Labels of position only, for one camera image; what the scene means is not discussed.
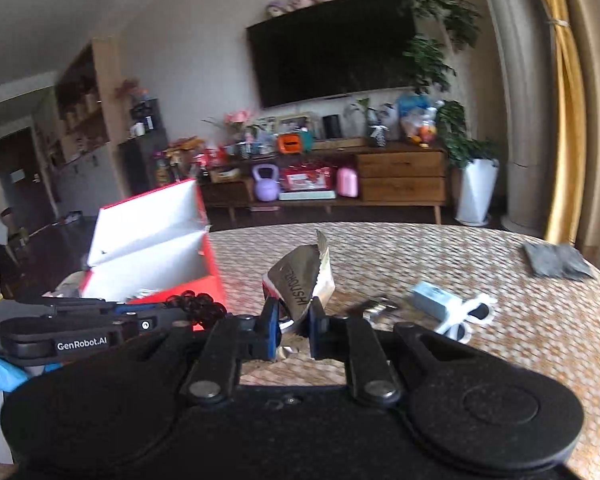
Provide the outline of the silver foil snack bag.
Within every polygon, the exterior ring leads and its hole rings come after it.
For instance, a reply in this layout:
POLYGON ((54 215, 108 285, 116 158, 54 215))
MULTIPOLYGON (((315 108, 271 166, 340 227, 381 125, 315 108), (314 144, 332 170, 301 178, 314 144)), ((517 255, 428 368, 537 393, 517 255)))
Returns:
POLYGON ((316 242, 301 245, 279 259, 262 276, 265 298, 273 297, 282 304, 278 326, 282 332, 276 360, 283 361, 306 348, 311 329, 311 307, 320 312, 336 289, 330 263, 327 237, 316 231, 316 242))

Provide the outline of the dark snack wrapper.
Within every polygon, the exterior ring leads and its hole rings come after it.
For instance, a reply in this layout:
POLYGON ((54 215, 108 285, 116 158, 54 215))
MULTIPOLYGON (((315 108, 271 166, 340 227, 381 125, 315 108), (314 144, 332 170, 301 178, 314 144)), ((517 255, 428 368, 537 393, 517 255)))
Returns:
POLYGON ((347 315, 372 320, 373 318, 378 318, 378 316, 396 312, 400 309, 401 305, 399 301, 388 296, 375 296, 350 307, 347 310, 347 315))

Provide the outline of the light blue carton box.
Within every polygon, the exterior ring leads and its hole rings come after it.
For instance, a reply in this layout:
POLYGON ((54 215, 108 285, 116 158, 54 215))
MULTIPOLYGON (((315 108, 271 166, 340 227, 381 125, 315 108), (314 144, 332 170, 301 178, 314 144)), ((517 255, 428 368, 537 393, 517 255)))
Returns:
POLYGON ((417 283, 411 291, 412 306, 443 322, 462 304, 460 296, 428 282, 417 283))

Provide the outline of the red storage box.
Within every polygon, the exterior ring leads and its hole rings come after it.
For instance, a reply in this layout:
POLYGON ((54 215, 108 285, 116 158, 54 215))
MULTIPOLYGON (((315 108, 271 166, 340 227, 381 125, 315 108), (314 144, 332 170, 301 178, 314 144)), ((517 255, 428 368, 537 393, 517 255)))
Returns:
POLYGON ((190 290, 227 306, 209 230, 194 179, 102 207, 81 296, 158 304, 190 290))

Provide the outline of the purple kettlebell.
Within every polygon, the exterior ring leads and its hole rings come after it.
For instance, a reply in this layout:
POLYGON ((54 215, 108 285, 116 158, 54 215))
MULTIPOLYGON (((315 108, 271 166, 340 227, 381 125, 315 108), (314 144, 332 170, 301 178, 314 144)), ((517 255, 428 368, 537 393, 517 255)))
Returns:
POLYGON ((259 164, 251 168, 253 192, 259 202, 271 203, 278 199, 279 170, 274 164, 259 164))

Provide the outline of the pink small case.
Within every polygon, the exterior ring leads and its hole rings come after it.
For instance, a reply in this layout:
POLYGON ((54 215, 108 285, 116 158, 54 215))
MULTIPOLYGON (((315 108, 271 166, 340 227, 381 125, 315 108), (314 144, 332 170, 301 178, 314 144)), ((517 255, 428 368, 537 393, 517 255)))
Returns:
POLYGON ((341 197, 358 197, 358 173, 352 167, 340 167, 336 174, 336 191, 341 197))

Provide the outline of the wooden tv cabinet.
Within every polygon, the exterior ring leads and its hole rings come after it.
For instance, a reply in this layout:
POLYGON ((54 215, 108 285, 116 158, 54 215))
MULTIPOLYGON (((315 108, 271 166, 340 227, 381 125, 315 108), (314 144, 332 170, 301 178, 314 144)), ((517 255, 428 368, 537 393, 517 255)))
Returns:
POLYGON ((308 154, 270 155, 256 160, 230 162, 223 167, 227 181, 203 180, 200 192, 208 209, 225 209, 230 221, 236 211, 266 211, 301 207, 322 208, 331 214, 335 208, 429 208, 435 224, 442 223, 442 208, 449 201, 448 159, 443 148, 421 148, 391 142, 385 148, 329 148, 308 154), (274 164, 279 177, 282 170, 300 162, 320 162, 334 168, 332 191, 285 192, 280 185, 275 202, 259 202, 253 192, 251 168, 274 164), (352 167, 358 173, 358 197, 341 197, 336 191, 340 167, 352 167))

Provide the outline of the red gift box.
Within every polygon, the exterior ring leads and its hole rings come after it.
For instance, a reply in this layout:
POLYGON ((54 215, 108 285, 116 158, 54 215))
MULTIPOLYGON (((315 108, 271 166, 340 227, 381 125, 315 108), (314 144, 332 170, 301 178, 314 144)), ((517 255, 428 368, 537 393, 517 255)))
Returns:
POLYGON ((284 168, 279 181, 285 192, 332 191, 334 168, 320 162, 300 162, 284 168))

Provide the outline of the dark grey cloth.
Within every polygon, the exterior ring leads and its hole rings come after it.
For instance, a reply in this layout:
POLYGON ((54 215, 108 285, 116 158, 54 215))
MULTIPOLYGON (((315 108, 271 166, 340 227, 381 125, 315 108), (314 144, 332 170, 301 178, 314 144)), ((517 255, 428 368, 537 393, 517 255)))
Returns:
POLYGON ((565 278, 571 281, 595 278, 585 258, 569 244, 525 242, 522 250, 529 261, 532 274, 537 278, 565 278))

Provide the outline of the black speaker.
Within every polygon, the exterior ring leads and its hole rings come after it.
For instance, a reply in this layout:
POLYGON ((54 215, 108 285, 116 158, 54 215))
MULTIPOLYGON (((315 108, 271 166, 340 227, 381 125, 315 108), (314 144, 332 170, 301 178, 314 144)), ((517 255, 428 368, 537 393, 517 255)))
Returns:
POLYGON ((326 139, 340 139, 342 137, 340 117, 338 114, 323 116, 322 124, 324 137, 326 139))

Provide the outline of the plastic bag of fruit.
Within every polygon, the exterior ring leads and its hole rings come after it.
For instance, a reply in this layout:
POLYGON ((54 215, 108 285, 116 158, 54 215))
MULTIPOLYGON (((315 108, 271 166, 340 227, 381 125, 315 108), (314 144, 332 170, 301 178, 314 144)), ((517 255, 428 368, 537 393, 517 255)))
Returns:
POLYGON ((442 100, 433 101, 426 94, 403 93, 396 101, 399 126, 407 142, 426 148, 437 141, 437 116, 442 100))

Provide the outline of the yellow curtain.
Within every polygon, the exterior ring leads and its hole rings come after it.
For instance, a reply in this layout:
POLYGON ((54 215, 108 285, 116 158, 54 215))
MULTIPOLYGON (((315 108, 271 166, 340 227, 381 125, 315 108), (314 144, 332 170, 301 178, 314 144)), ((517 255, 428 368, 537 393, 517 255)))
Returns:
POLYGON ((544 240, 573 244, 581 218, 586 169, 586 103, 567 0, 542 0, 554 38, 556 162, 544 240))

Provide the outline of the black television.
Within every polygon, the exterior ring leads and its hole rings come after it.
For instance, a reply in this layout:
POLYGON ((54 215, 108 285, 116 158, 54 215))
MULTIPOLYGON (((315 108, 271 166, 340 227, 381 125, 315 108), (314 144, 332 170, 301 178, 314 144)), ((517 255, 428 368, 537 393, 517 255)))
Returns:
POLYGON ((334 0, 246 29, 264 108, 406 87, 410 0, 334 0))

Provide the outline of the green potted tree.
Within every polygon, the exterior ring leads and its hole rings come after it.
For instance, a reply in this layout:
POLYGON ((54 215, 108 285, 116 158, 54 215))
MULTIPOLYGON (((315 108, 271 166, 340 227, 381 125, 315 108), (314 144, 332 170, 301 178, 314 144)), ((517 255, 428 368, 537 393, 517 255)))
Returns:
POLYGON ((481 34, 481 13, 467 0, 410 0, 416 20, 437 26, 439 36, 422 32, 407 41, 404 58, 408 78, 417 94, 436 90, 444 95, 436 114, 437 135, 450 165, 463 170, 479 159, 496 159, 493 144, 470 132, 465 106, 468 90, 460 76, 457 57, 476 46, 481 34))

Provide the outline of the picture frame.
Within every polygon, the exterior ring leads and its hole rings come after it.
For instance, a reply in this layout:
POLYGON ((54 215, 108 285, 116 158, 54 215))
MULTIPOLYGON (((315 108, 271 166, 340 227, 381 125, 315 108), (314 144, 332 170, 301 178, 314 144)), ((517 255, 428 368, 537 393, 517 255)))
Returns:
POLYGON ((294 114, 276 118, 276 133, 290 133, 301 129, 314 131, 314 117, 311 114, 294 114))

